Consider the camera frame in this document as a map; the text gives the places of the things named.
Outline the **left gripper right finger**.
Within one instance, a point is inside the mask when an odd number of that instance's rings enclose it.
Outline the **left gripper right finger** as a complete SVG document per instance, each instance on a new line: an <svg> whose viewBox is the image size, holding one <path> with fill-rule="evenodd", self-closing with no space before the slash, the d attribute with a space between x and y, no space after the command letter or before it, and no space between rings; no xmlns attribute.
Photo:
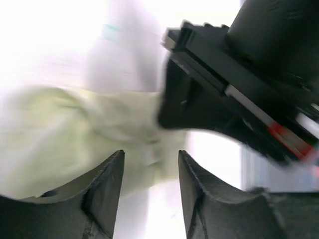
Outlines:
<svg viewBox="0 0 319 239"><path fill-rule="evenodd" d="M316 239L317 193L242 191L178 154L179 184L189 239Z"/></svg>

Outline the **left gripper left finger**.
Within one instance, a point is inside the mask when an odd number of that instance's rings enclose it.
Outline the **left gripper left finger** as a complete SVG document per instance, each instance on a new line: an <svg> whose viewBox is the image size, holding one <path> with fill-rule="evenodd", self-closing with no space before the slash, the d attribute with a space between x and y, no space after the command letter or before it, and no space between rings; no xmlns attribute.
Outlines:
<svg viewBox="0 0 319 239"><path fill-rule="evenodd" d="M114 152L96 168L42 196L0 198L2 239L111 239L124 173L125 153Z"/></svg>

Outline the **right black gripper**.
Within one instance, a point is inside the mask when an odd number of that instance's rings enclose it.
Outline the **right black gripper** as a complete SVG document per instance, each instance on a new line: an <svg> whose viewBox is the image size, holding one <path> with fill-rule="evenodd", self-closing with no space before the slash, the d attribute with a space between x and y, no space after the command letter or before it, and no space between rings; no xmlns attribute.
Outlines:
<svg viewBox="0 0 319 239"><path fill-rule="evenodd" d="M316 158L318 138L296 121L300 106L234 57L227 31L189 22L166 30L163 46L170 54L160 126L212 130L276 164Z"/></svg>

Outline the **pale green underwear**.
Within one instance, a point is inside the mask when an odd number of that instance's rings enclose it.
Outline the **pale green underwear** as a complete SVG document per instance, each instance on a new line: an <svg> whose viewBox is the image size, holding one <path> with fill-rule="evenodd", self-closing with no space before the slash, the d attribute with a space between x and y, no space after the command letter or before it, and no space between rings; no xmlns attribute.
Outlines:
<svg viewBox="0 0 319 239"><path fill-rule="evenodd" d="M26 89L0 103L0 192L39 197L126 153L123 195L178 177L184 130L157 124L160 93Z"/></svg>

